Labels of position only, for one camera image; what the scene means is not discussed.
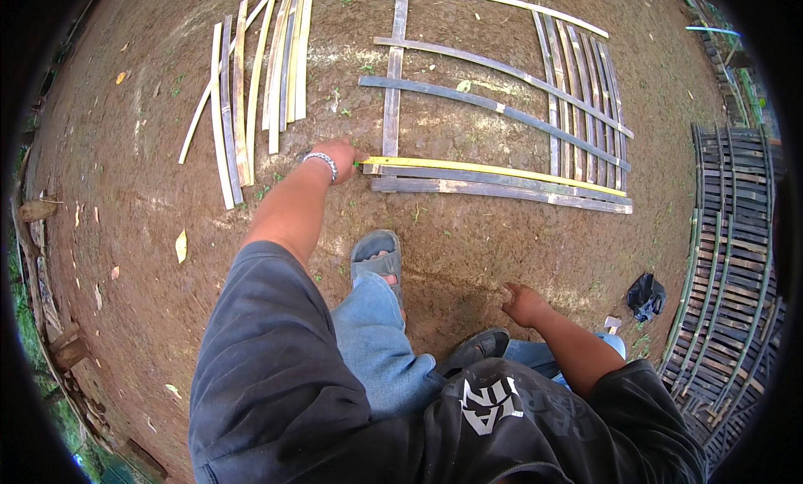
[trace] metal bracelet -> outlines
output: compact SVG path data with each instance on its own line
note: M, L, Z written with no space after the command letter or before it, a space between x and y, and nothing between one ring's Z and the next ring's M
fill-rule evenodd
M337 179L337 165L335 164L335 160L329 158L329 155L325 155L324 153L307 153L304 159L301 160L301 163L304 163L310 158L320 158L324 160L327 164L329 164L329 168L332 169L332 182L335 182Z

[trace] shirt sleeve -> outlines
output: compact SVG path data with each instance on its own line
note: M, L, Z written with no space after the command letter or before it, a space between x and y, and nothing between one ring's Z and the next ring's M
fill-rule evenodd
M276 243L246 245L198 353L189 403L196 479L217 481L215 466L237 454L270 465L336 444L368 416L365 389L345 366L332 317L304 268Z
M608 425L617 472L627 481L706 481L705 451L649 361L635 360L600 378L588 404Z

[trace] jeans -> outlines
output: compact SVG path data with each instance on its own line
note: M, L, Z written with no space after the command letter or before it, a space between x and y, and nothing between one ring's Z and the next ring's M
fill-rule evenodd
M353 285L351 294L332 311L332 321L346 366L366 388L372 418L421 412L446 384L446 379L433 371L435 358L429 353L413 353L398 301L384 278L364 273ZM625 358L625 344L619 336L597 335ZM503 358L568 388L546 343L511 339Z

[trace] brown soil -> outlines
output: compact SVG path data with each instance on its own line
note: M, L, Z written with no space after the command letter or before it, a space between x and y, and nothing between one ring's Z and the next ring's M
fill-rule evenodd
M135 439L175 482L192 481L188 397L206 319L257 207L256 191L274 185L275 176L295 163L292 155L269 158L266 132L258 132L259 185L244 191L246 209L225 211L205 114L187 163L176 164L206 86L212 26L226 13L236 14L239 1L102 0L59 71L35 146L41 157L32 191L46 189L64 202L48 222L56 303L62 319L81 324L97 358L74 371L87 393L107 406L118 440ZM599 330L607 315L621 317L628 345L647 333L649 358L657 359L688 254L694 188L689 124L724 120L715 78L696 38L683 29L688 19L679 0L529 1L610 32L627 125L636 134L628 146L633 215L464 195L382 195L359 176L330 193L310 270L320 277L327 302L336 305L349 289L351 245L372 229L392 228L403 243L408 330L416 351L444 357L491 325L508 326L517 338L539 338L498 310L505 298L500 283L512 280L537 288L588 329ZM372 45L372 37L389 36L393 7L394 0L315 0L309 116L283 135L285 151L347 135L379 153L382 99L378 90L356 82L362 66L385 73L387 50ZM246 55L254 53L257 27ZM543 72L532 18L518 8L410 0L407 35ZM252 62L246 61L246 77ZM436 68L430 71L430 64ZM126 78L116 85L123 71ZM472 92L546 118L540 92L456 59L408 52L403 77L447 86L470 78ZM153 97L159 82L161 93ZM343 109L352 115L341 115ZM546 137L508 118L412 94L402 96L401 110L403 156L548 170ZM82 208L77 228L76 203ZM189 256L178 265L174 242L183 228ZM113 282L115 266L120 277ZM669 302L638 330L622 296L645 270L665 285ZM644 344L642 339L632 352ZM183 399L165 384L174 384Z

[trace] white graphic print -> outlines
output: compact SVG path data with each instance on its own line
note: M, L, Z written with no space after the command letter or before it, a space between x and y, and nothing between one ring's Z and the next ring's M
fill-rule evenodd
M480 409L469 409L469 400ZM489 389L487 387L479 389L479 394L474 393L471 385L468 384L468 379L464 379L463 398L460 399L460 405L466 421L477 432L477 435L492 433L496 422L504 417L521 418L524 416L524 411L519 410L522 406L521 397L513 383L513 378L509 376L498 380Z

